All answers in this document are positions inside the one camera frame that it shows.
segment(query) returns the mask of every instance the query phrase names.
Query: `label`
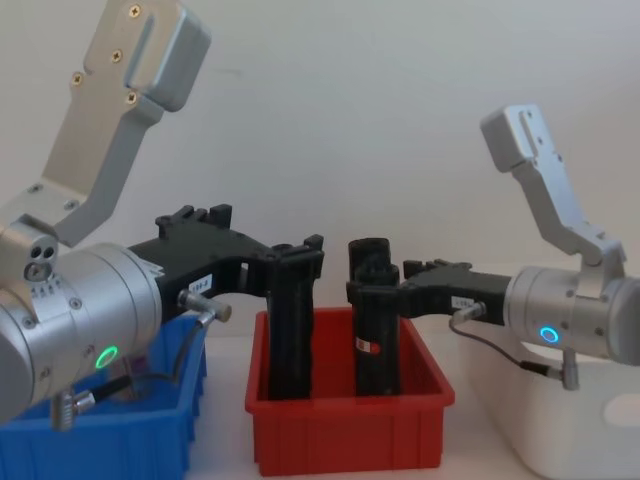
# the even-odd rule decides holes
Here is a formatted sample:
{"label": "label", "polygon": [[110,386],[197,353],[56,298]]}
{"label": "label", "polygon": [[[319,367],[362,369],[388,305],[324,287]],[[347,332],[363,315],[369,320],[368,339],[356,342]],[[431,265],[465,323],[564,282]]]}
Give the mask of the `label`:
{"label": "label", "polygon": [[210,273],[206,277],[202,277],[200,280],[196,280],[189,285],[189,291],[191,293],[202,293],[207,290],[211,290],[213,287],[213,274]]}
{"label": "label", "polygon": [[463,308],[469,308],[475,304],[475,300],[472,298],[465,297],[451,297],[451,306],[453,308],[457,308],[458,310],[462,310]]}
{"label": "label", "polygon": [[373,342],[367,342],[361,338],[356,338],[356,349],[372,355],[378,355],[380,353],[380,345]]}

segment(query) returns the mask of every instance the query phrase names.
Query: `cable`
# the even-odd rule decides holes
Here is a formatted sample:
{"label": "cable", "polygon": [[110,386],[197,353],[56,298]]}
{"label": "cable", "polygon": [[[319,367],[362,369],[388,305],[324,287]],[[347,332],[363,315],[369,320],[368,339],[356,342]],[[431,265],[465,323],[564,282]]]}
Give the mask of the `cable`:
{"label": "cable", "polygon": [[461,318],[464,321],[464,320],[473,320],[478,315],[484,314],[484,312],[485,312],[485,306],[484,304],[481,304],[481,303],[476,303],[465,310],[459,310],[458,312],[456,312],[456,314],[454,314],[449,319],[449,329],[456,335],[460,335],[461,337],[465,337],[470,340],[475,340],[476,342],[480,342],[483,345],[486,345],[487,347],[495,350],[504,358],[506,358],[511,363],[513,363],[514,365],[516,365],[517,367],[523,370],[526,370],[532,373],[537,373],[538,375],[542,375],[544,377],[556,378],[556,379],[562,378],[562,372],[558,371],[558,369],[556,368],[551,367],[550,365],[545,365],[543,363],[538,363],[538,362],[530,362],[528,360],[518,360],[509,352],[507,352],[505,349],[503,349],[499,345],[496,345],[490,340],[487,340],[486,338],[480,337],[478,335],[474,335],[472,333],[463,332],[462,330],[459,330],[456,327],[456,315],[458,315],[459,318]]}
{"label": "cable", "polygon": [[458,330],[458,328],[453,324],[453,317],[449,320],[449,329],[455,333],[456,335],[460,335],[461,337],[470,338],[471,340],[475,340],[476,342],[480,342],[483,345],[486,345],[489,348],[493,348],[496,352],[502,355],[504,358],[509,360],[514,365],[520,366],[520,361],[513,357],[509,352],[507,352],[502,347],[499,347],[495,343],[487,340],[486,338],[479,337],[478,335],[474,335],[472,333],[466,333],[462,330]]}
{"label": "cable", "polygon": [[173,370],[171,375],[166,373],[157,373],[157,372],[144,373],[142,375],[138,375],[134,377],[134,380],[136,381],[160,380],[163,382],[169,382],[173,385],[179,385],[180,374],[182,373],[182,366],[184,365],[184,361],[187,358],[189,350],[191,350],[191,347],[193,346],[193,342],[195,341],[196,337],[198,336],[201,330],[202,330],[202,324],[199,322],[196,322],[196,324],[193,326],[189,334],[182,341],[182,345],[180,346],[178,355],[176,355],[176,359],[173,363]]}

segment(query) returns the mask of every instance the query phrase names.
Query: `bolt hole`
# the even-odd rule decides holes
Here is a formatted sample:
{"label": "bolt hole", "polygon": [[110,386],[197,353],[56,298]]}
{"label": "bolt hole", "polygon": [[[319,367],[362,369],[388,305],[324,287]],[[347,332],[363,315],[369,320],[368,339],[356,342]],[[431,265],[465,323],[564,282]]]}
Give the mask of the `bolt hole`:
{"label": "bolt hole", "polygon": [[66,202],[64,204],[64,209],[65,210],[73,210],[74,208],[76,208],[78,206],[78,202],[75,200],[69,200],[68,202]]}
{"label": "bolt hole", "polygon": [[82,84],[82,80],[83,80],[83,76],[81,73],[74,73],[73,74],[73,79],[71,80],[71,83],[78,87]]}

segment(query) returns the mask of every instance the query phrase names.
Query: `black plastic part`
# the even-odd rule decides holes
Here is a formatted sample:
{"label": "black plastic part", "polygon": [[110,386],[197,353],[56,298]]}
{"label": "black plastic part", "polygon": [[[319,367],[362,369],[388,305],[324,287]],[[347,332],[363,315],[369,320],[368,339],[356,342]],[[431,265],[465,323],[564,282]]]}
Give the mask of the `black plastic part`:
{"label": "black plastic part", "polygon": [[156,220],[159,236],[131,250],[162,267],[156,279],[163,321],[184,313],[178,294],[212,276],[211,298],[243,293],[268,301],[271,400],[308,398],[311,393],[313,285],[320,278],[324,239],[307,238],[300,246],[267,247],[230,229],[232,209],[220,205],[195,210],[186,206]]}
{"label": "black plastic part", "polygon": [[551,367],[549,365],[544,365],[542,363],[529,362],[523,360],[520,362],[520,368],[523,370],[527,370],[529,372],[537,373],[543,376],[547,376],[549,374],[549,370]]}
{"label": "black plastic part", "polygon": [[133,381],[131,380],[131,377],[125,375],[124,377],[116,378],[115,380],[105,383],[99,387],[92,388],[90,392],[93,394],[95,402],[100,403],[112,395],[121,392],[125,388],[129,388],[132,383]]}
{"label": "black plastic part", "polygon": [[349,285],[359,292],[352,297],[356,395],[398,395],[398,313],[393,289],[400,272],[391,264],[389,241],[351,242],[349,262]]}
{"label": "black plastic part", "polygon": [[436,260],[422,264],[405,262],[405,278],[398,291],[401,316],[452,315],[457,302],[482,302],[487,313],[478,321],[504,325],[504,299],[511,277],[471,271],[470,263]]}

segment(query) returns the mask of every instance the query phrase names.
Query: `black tube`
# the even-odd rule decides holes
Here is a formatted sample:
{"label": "black tube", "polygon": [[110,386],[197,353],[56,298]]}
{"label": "black tube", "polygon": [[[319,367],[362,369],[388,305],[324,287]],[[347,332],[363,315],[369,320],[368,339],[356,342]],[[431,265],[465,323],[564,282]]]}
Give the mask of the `black tube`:
{"label": "black tube", "polygon": [[90,392],[93,394],[93,398],[96,403],[100,403],[112,395],[121,392],[125,388],[129,388],[132,384],[131,377],[125,375],[123,377],[116,378],[104,385],[96,388],[92,388]]}
{"label": "black tube", "polygon": [[551,370],[550,365],[544,365],[538,362],[529,362],[527,360],[523,360],[520,362],[520,368],[523,370],[527,370],[529,372],[537,373],[546,377],[549,375],[549,370]]}
{"label": "black tube", "polygon": [[268,298],[269,399],[311,395],[313,278],[280,278]]}
{"label": "black tube", "polygon": [[389,241],[349,244],[350,276],[361,288],[353,304],[356,395],[400,393],[398,313],[395,288],[400,272],[391,264]]}

